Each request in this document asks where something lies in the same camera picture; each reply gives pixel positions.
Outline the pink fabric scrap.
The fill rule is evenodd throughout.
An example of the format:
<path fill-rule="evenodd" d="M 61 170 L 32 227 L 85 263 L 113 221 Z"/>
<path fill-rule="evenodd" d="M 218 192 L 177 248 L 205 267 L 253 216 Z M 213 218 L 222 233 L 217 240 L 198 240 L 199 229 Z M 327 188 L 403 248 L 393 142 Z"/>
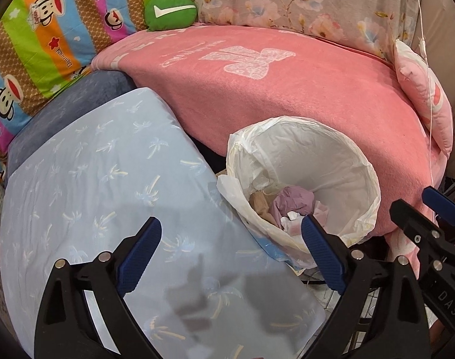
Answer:
<path fill-rule="evenodd" d="M 316 200 L 313 208 L 313 217 L 322 227 L 325 227 L 327 224 L 328 214 L 329 208 Z"/>

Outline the white trash bag bin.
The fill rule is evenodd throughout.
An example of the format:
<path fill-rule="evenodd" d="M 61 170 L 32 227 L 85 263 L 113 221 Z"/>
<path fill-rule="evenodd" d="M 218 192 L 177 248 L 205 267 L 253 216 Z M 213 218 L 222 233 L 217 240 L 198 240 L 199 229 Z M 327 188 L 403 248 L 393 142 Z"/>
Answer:
<path fill-rule="evenodd" d="M 296 270 L 313 268 L 302 237 L 263 220 L 249 204 L 254 192 L 275 195 L 289 185 L 313 191 L 329 210 L 324 229 L 346 246 L 373 232 L 381 202 L 378 177 L 347 135 L 313 119 L 286 116 L 230 135 L 227 172 L 217 179 L 219 193 L 269 256 Z"/>

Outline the light blue palm-print pillow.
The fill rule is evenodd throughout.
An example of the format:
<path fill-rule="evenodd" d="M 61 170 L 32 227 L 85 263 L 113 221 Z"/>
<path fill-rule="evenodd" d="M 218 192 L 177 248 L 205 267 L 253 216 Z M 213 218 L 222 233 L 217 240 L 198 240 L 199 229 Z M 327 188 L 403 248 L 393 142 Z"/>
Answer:
<path fill-rule="evenodd" d="M 163 237 L 125 301 L 163 357 L 301 354 L 325 319 L 322 306 L 250 235 L 172 111 L 148 88 L 77 119 L 8 180 L 1 277 L 27 353 L 54 262 L 89 262 L 152 216 Z"/>

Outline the small pink pillow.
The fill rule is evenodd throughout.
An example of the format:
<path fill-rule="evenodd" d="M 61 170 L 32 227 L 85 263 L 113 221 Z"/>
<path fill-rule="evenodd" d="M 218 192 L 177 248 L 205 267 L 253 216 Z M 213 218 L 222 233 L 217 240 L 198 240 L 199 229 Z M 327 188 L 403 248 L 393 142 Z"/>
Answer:
<path fill-rule="evenodd" d="M 449 157 L 453 149 L 452 106 L 439 79 L 424 59 L 406 43 L 394 43 L 395 74 L 423 125 L 441 152 Z"/>

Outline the pink towel blanket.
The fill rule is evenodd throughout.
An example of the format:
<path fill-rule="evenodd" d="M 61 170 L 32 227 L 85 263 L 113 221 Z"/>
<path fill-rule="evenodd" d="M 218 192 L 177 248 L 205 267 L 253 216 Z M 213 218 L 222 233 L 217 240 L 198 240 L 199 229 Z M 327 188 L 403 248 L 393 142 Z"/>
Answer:
<path fill-rule="evenodd" d="M 286 30 L 197 25 L 134 33 L 101 51 L 91 67 L 153 89 L 190 136 L 220 155 L 231 134 L 279 116 L 344 133 L 378 175 L 374 235 L 386 238 L 392 256 L 420 267 L 418 247 L 388 209 L 403 199 L 427 213 L 421 192 L 440 183 L 447 159 L 384 60 Z"/>

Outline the white cloth rag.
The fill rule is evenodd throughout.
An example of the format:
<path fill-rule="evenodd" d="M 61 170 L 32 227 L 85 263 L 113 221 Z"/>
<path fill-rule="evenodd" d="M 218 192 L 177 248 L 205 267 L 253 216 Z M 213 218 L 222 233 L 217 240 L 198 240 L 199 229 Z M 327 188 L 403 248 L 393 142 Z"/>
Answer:
<path fill-rule="evenodd" d="M 291 211 L 287 216 L 281 217 L 281 229 L 291 237 L 300 236 L 303 219 L 303 215 L 298 212 Z"/>

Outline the grey floral bedsheet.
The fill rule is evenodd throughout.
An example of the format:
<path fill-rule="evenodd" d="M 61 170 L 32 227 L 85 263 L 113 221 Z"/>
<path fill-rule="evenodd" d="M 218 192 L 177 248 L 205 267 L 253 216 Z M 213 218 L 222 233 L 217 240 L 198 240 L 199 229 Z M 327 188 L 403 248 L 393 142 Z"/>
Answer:
<path fill-rule="evenodd" d="M 420 0 L 193 0 L 204 24 L 276 28 L 393 60 L 412 43 Z"/>

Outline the green plush with swoosh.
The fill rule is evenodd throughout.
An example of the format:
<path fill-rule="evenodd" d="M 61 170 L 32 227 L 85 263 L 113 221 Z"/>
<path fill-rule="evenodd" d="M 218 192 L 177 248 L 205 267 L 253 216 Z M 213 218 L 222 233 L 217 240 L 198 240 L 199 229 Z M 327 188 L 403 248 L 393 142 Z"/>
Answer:
<path fill-rule="evenodd" d="M 192 0 L 150 0 L 145 6 L 145 24 L 151 32 L 187 28 L 197 17 Z"/>

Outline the dark blue cushion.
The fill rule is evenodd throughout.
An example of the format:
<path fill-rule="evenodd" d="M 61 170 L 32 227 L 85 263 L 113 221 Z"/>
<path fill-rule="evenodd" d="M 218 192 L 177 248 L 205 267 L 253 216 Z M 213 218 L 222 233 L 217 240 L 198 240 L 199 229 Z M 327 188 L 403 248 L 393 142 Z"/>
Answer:
<path fill-rule="evenodd" d="M 96 71 L 63 90 L 10 143 L 4 186 L 32 154 L 64 127 L 135 88 L 134 81 L 124 72 Z"/>

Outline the colourful monkey cartoon quilt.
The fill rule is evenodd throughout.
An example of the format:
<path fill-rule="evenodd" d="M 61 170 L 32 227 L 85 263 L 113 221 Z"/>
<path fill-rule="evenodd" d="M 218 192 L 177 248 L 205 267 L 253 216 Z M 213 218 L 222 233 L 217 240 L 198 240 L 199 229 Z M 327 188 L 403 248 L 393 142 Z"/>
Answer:
<path fill-rule="evenodd" d="M 145 28 L 148 0 L 13 0 L 0 21 L 0 182 L 29 120 L 90 73 L 109 45 Z"/>

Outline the purple face mask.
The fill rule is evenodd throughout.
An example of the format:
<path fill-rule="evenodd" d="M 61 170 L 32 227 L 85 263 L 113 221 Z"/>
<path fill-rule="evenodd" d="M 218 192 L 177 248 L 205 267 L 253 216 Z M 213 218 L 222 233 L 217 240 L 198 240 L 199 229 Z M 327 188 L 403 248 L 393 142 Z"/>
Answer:
<path fill-rule="evenodd" d="M 274 197 L 269 212 L 275 223 L 281 227 L 281 218 L 287 217 L 289 212 L 306 216 L 313 213 L 315 196 L 299 185 L 289 185 Z"/>

